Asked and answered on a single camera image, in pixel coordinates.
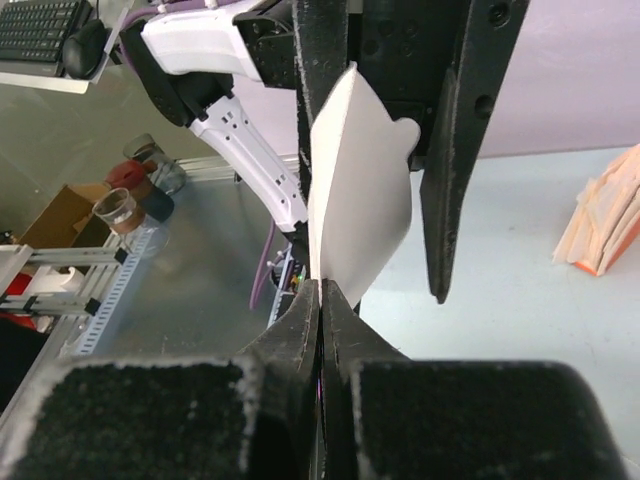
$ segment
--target white plastic part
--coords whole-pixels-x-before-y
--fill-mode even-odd
[[[166,73],[232,73],[259,82],[260,74],[233,25],[235,15],[256,3],[160,15],[146,24],[142,38]]]
[[[207,109],[205,121],[189,129],[229,162],[267,207],[278,228],[295,231],[307,221],[298,179],[276,155],[242,110],[237,97],[222,97]]]
[[[69,292],[76,293],[82,286],[84,275],[74,267],[69,273],[58,273],[50,266],[40,267],[29,282],[25,294]]]

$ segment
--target paper stack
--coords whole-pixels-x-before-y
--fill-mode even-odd
[[[640,232],[640,145],[616,158],[598,179],[589,179],[578,206],[553,253],[602,275]]]

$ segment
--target metal table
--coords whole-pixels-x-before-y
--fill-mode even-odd
[[[295,157],[285,159],[295,169]],[[267,327],[275,288],[265,285],[254,311],[249,295],[268,231],[269,215],[220,157],[181,162],[189,182],[174,199],[170,239],[151,259],[92,269],[80,294],[103,300],[96,317],[65,316],[51,333],[11,404],[0,417],[0,439],[26,385],[57,358],[97,355],[231,355]],[[111,237],[106,247],[114,246]],[[274,250],[284,245],[276,239]],[[130,269],[127,282],[123,271]],[[115,290],[122,292],[111,304]],[[108,309],[109,315],[102,315]],[[92,334],[100,326],[100,335]]]

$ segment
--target keyboard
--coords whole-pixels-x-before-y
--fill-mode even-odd
[[[91,13],[87,0],[25,0],[0,11],[0,72],[64,75],[62,45]]]

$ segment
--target cardboard box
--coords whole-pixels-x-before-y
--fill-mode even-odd
[[[32,248],[101,247],[109,227],[91,213],[108,188],[101,183],[65,185],[20,238]]]

